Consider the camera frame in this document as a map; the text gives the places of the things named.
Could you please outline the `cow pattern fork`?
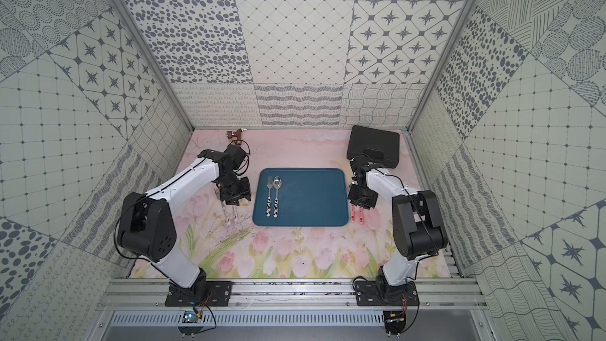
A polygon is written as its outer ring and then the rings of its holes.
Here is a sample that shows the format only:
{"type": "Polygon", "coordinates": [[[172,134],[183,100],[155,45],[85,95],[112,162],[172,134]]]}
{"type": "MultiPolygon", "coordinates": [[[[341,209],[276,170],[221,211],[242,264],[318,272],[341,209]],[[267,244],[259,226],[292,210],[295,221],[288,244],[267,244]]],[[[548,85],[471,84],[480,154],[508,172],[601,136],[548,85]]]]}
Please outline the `cow pattern fork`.
{"type": "Polygon", "coordinates": [[[268,178],[267,178],[267,188],[268,188],[268,198],[267,198],[267,205],[266,205],[266,216],[270,217],[271,209],[272,209],[271,190],[273,188],[273,177],[271,177],[271,176],[268,176],[268,178]]]}

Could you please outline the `cow pattern spoon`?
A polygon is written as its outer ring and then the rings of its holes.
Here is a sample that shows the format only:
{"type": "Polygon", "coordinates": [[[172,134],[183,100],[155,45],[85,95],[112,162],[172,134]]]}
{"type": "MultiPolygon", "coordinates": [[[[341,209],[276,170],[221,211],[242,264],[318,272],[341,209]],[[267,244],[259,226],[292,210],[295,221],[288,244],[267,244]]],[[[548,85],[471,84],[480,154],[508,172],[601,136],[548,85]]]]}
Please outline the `cow pattern spoon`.
{"type": "Polygon", "coordinates": [[[274,206],[273,206],[273,217],[277,218],[279,215],[279,189],[282,186],[282,178],[280,178],[279,176],[274,177],[273,179],[273,188],[276,191],[276,197],[274,200],[274,206]]]}

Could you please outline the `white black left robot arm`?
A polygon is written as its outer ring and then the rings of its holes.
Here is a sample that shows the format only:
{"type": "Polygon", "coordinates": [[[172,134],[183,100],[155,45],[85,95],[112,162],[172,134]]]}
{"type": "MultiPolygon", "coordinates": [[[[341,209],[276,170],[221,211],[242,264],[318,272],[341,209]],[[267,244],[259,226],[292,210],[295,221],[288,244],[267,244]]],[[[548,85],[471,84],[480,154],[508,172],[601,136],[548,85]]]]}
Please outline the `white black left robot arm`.
{"type": "Polygon", "coordinates": [[[189,167],[156,188],[127,195],[115,226],[114,244],[120,255],[144,260],[181,288],[192,290],[205,281],[205,272],[177,246],[175,215],[205,186],[213,184],[219,200],[238,206],[251,200],[248,178],[249,152],[237,143],[222,151],[205,149],[189,167]]]}

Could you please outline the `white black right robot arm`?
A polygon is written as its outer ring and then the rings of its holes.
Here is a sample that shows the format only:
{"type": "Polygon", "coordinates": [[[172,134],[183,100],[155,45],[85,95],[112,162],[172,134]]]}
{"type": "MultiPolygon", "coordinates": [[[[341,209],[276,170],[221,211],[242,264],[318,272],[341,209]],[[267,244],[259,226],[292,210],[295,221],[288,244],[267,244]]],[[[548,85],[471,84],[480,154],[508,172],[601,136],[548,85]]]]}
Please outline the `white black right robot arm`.
{"type": "Polygon", "coordinates": [[[379,198],[391,204],[392,233],[396,251],[377,276],[383,290],[396,289],[417,278],[418,265],[435,257],[448,244],[448,235],[437,196],[430,190],[410,189],[382,164],[366,155],[350,160],[353,182],[348,200],[372,209],[379,198]]]}

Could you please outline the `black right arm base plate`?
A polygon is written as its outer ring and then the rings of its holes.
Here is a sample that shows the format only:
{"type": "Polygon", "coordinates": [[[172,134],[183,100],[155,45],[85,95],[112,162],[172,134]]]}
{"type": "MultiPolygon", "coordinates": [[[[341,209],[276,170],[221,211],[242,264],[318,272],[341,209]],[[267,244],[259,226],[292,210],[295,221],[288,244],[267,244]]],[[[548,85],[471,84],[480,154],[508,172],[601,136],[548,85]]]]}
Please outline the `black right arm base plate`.
{"type": "Polygon", "coordinates": [[[352,283],[358,306],[418,306],[418,291],[414,282],[389,286],[380,280],[355,279],[352,283]]]}

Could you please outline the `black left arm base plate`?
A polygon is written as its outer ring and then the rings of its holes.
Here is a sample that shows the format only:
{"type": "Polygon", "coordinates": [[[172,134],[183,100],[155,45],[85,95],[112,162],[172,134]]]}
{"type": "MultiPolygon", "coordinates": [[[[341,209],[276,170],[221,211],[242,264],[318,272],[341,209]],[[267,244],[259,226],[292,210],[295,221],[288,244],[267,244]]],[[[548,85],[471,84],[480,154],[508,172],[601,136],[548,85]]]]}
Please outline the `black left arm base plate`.
{"type": "Polygon", "coordinates": [[[166,307],[210,306],[227,307],[234,283],[232,281],[199,281],[191,288],[170,283],[166,307]]]}

